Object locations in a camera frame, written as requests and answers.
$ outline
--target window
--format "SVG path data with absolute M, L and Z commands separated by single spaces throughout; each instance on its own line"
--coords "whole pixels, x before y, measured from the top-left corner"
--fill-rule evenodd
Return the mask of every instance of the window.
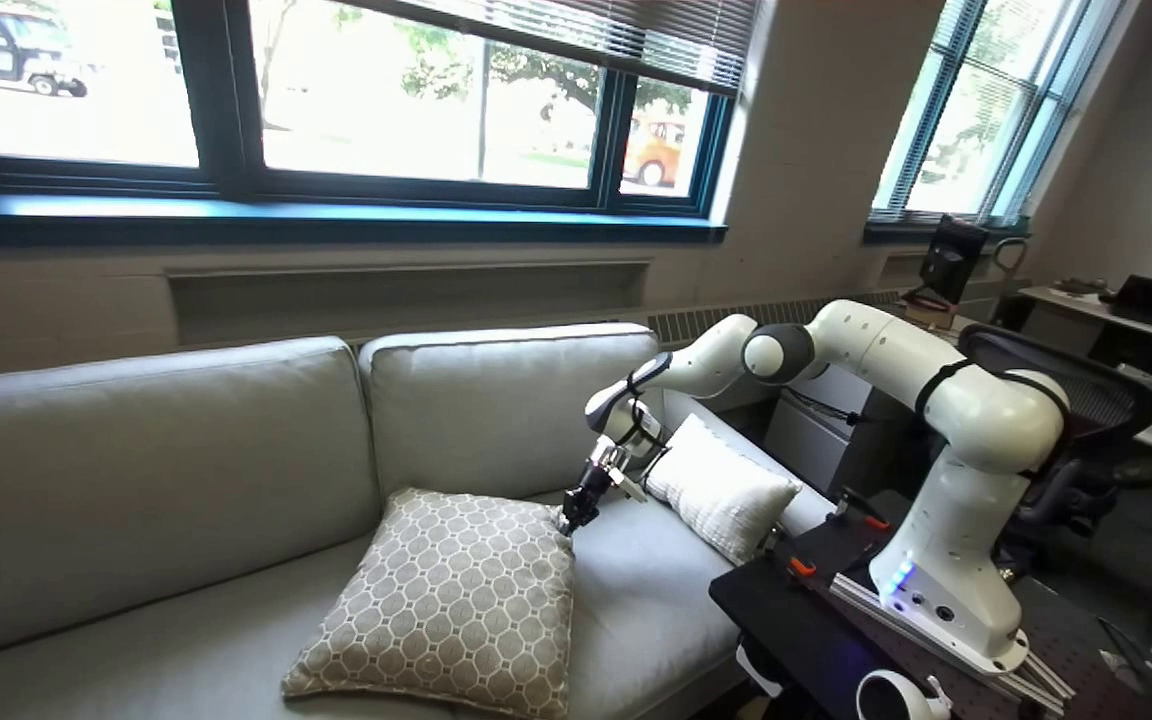
M 1117 8 L 1117 0 L 949 0 L 873 218 L 1024 225 Z
M 703 214 L 760 0 L 0 0 L 0 188 Z

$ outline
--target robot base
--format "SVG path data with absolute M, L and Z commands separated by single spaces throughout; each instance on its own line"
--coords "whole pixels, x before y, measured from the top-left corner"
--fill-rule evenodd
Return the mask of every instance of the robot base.
M 835 572 L 826 582 L 831 595 L 852 603 L 854 612 L 881 621 L 885 628 L 900 633 L 903 640 L 915 640 L 969 670 L 976 670 L 986 683 L 1000 683 L 1010 697 L 1035 701 L 1053 717 L 1064 717 L 1064 701 L 1077 692 L 1029 648 L 1029 637 L 1017 633 L 1017 642 L 1009 653 L 1009 664 L 986 664 L 984 654 L 964 654 L 964 648 L 941 642 L 941 637 L 919 633 L 903 612 L 891 612 L 881 603 L 881 595 L 852 574 Z

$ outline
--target gray couch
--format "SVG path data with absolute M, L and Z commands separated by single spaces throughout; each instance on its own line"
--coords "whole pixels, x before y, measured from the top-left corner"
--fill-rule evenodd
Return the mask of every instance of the gray couch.
M 0 720 L 468 717 L 280 701 L 392 488 L 551 496 L 646 327 L 289 340 L 0 377 Z M 698 412 L 658 397 L 677 425 Z M 574 530 L 571 717 L 688 717 L 735 683 L 727 562 L 658 502 Z

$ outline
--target throw pillow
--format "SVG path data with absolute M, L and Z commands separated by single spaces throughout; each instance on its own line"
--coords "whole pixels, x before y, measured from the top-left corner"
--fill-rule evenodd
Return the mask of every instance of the throw pillow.
M 698 416 L 688 416 L 656 469 L 646 491 L 670 502 L 670 513 L 719 556 L 748 562 L 777 514 L 792 499 L 787 470 L 754 463 L 741 437 L 717 437 Z
M 392 692 L 500 717 L 568 711 L 571 545 L 551 507 L 395 491 L 282 697 Z

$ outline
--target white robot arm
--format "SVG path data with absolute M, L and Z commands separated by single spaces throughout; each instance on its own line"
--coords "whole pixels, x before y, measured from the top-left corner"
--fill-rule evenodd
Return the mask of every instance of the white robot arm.
M 754 327 L 748 317 L 727 317 L 692 346 L 656 355 L 595 393 L 584 420 L 607 448 L 643 432 L 643 412 L 635 412 L 643 384 L 703 400 L 741 377 L 787 381 L 823 363 L 843 363 L 942 437 L 909 521 L 868 562 L 881 606 L 976 670 L 1010 670 L 1029 659 L 1029 640 L 991 545 L 1029 488 L 1024 470 L 1041 469 L 1061 440 L 1064 393 L 1046 377 L 991 377 L 941 335 L 881 307 L 831 300 L 805 327 Z M 589 523 L 607 485 L 607 475 L 584 475 L 565 499 L 565 523 Z

